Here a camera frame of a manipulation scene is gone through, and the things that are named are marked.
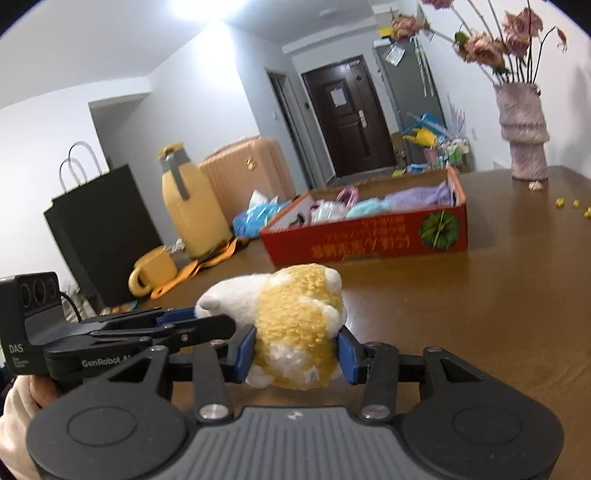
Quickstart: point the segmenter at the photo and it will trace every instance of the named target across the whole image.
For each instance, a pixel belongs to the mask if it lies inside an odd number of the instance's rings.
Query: purple fabric
[[[401,192],[386,195],[393,212],[400,210],[417,210],[432,205],[451,206],[452,193],[447,180],[437,187],[415,187]]]

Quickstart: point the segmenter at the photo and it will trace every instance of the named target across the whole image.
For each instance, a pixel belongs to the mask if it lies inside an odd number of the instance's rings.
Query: blue plastic bag
[[[259,230],[263,228],[282,208],[291,202],[261,203],[236,215],[232,222],[234,235],[258,238]]]

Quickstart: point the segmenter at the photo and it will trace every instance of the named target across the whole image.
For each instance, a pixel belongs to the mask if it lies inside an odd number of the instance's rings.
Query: peach suitcase
[[[250,137],[229,144],[209,155],[199,168],[209,178],[230,225],[248,208],[254,190],[269,199],[277,195],[280,202],[296,194],[279,142],[272,138]]]

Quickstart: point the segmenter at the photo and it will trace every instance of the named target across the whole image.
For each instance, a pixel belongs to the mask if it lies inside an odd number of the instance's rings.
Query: yellow toy
[[[404,135],[402,138],[422,147],[433,148],[437,145],[437,135],[424,127],[413,128],[413,135]]]
[[[256,326],[256,356],[246,379],[253,387],[326,387],[340,375],[335,339],[347,316],[341,288],[336,270],[296,265],[220,282],[199,299],[196,315],[225,313]]]

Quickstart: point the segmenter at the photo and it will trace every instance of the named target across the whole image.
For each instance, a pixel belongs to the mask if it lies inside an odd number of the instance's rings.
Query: pink vase
[[[538,90],[531,83],[495,85],[501,135],[511,146],[513,178],[545,180],[544,143],[550,140]]]

